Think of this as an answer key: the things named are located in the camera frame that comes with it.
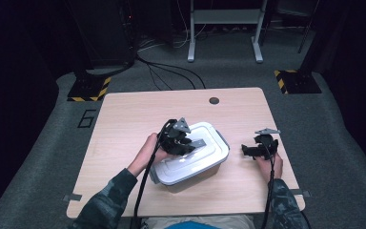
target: dark background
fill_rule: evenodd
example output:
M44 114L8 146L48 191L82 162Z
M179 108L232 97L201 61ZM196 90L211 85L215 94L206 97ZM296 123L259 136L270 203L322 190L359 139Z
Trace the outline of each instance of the dark background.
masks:
M170 40L168 31L183 28L180 15L176 13L175 2L156 1L153 6L162 3L168 6L162 9L166 11L163 16L159 13L157 16L167 18L172 26L166 29L166 34L154 30L153 35ZM134 3L138 6L137 15L144 19L151 15L148 6L143 8L147 10L139 7L144 3ZM181 5L183 12L188 11L188 3L184 1ZM88 31L80 30L68 4L60 0L0 0L0 197L55 106L56 79L65 73L97 67L84 41ZM237 5L214 1L215 9L249 6L245 0L237 1ZM203 3L198 7L206 9L208 6ZM149 25L155 25L159 18L153 17L154 22ZM141 31L151 33L151 28L143 21L148 22L139 18L135 22ZM122 29L116 30L115 33L122 33ZM347 130L366 154L366 1L323 1L314 30L316 37L302 69L324 76ZM124 42L125 37L118 39ZM116 54L114 59L130 54Z

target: camouflage sleeve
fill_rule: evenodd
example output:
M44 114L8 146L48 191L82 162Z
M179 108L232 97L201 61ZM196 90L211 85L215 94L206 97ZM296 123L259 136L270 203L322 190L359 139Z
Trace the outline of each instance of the camouflage sleeve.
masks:
M299 211L293 193L282 179L275 179L272 192L272 211L274 229L281 228L309 228Z
M72 228L117 228L137 179L124 169L83 207Z

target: wooden table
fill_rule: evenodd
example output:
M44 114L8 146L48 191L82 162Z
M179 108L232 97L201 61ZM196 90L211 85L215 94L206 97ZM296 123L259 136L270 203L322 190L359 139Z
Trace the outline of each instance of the wooden table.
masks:
M219 103L211 104L211 97L217 97ZM158 133L170 118L180 117L185 117L189 125L202 121L211 123L229 143L230 154L216 175L180 193L170 193L164 185L155 185L149 179L138 215L264 212L267 184L256 162L243 156L241 144L256 146L254 131L276 129L276 126L261 89L235 88L107 94L73 190L82 198L70 201L68 217L76 218L87 201L130 164L150 133ZM284 160L282 178L290 189L297 189L280 136L273 137L279 141L278 152ZM133 216L142 175L132 190L123 217ZM295 198L300 209L304 209L303 196Z

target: black cable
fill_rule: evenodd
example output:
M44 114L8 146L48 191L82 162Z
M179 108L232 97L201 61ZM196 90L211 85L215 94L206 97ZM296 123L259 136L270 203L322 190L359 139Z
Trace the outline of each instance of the black cable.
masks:
M173 89L160 77L160 75L158 73L156 73L152 68L151 68L151 65L147 64L148 68L150 69L150 75L151 75L151 78L152 78L152 82L153 84L155 85L155 87L161 91L161 89L157 86L156 82L155 82L155 79L153 77L153 75L155 74L160 81L162 81L163 84L166 85L166 87L168 87L171 91L173 91Z
M308 224L308 228L309 228L309 229L312 229L311 224L310 224L310 222L308 221L307 216L305 216L305 213L301 211L301 214L302 214L302 217L304 217L304 218L305 218L305 221L306 221L306 222L307 222L307 224Z
M163 125L160 133L163 133L165 131L165 128L169 123L170 122L167 121ZM156 140L156 143L155 143L155 147L153 148L153 152L152 152L150 161L148 162L147 167L145 168L145 173L144 173L144 176L142 177L142 180L141 180L141 185L139 187L138 197L136 199L136 203L135 203L134 210L133 210L133 218L132 218L132 221L130 222L130 229L133 229L133 228L140 229L140 227L141 227L141 222L140 222L140 219L138 218L138 208L139 208L139 204L140 204L141 199L142 199L142 195L144 193L144 188L145 188L145 184L147 182L148 174L150 173L151 166L153 165L153 161L155 160L155 154L161 146L161 142L159 142L160 136L161 135L157 136L157 140Z
M272 156L270 154L269 151L269 147L262 142L262 145L266 148L267 153L269 154L270 157L270 164L272 166L272 171L270 172L270 181L269 181L269 188L268 188L268 192L267 192L267 200L266 200L266 207L264 209L264 219L263 219L263 224L261 226L262 229L266 228L266 224L267 224L267 219L269 217L269 209L270 209L270 203L272 201L272 193L273 193L273 188L274 188L274 179L275 179L275 155Z
M202 84L203 88L204 88L204 89L206 89L206 86L205 86L204 81L202 80L202 78L201 78L198 74L194 73L193 71L190 71L190 70L185 69L185 68L181 68L181 67L173 66L173 65L166 65L166 64L160 64L160 63L150 62L150 61L144 60L144 59L143 59L143 58L141 58L139 55L137 55L137 56L136 56L136 59L137 59L137 60L139 60L139 61L141 61L141 62L142 62L142 63L144 63L144 64L147 64L147 65L150 65L150 66L156 67L156 68L158 68L158 69L160 69L160 70L163 70L163 71L166 71L166 72L169 72L169 73L174 73L174 74L177 74L177 75L179 75L179 76L181 76L181 77L186 78L186 79L187 79L187 80L192 84L193 88L195 89L195 85L193 84L193 82L191 81L191 79L190 79L190 78L188 78L187 76L185 76L185 75L183 75L183 74L181 74L181 73L177 73L177 72L174 72L174 71L168 70L168 69L166 69L166 68L162 68L162 67L160 67L160 66L169 67L169 68L175 68L175 69L179 69L179 70L183 70L183 71L187 71L187 72L189 72L189 73L192 73L193 75L195 75L195 76L200 80L200 82L201 82L201 84Z

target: person's left hand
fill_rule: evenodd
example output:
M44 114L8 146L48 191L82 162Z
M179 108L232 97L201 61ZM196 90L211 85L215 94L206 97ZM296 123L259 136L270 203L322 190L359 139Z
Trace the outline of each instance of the person's left hand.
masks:
M151 159L151 155L153 154L156 140L156 133L149 135L141 150L139 150L138 154L135 156L135 159L127 168L134 176L138 177L138 175L141 174L141 172L147 167L148 162ZM162 148L159 148L155 154L155 160L153 161L153 164L159 163L168 156L169 155L164 150L162 150Z

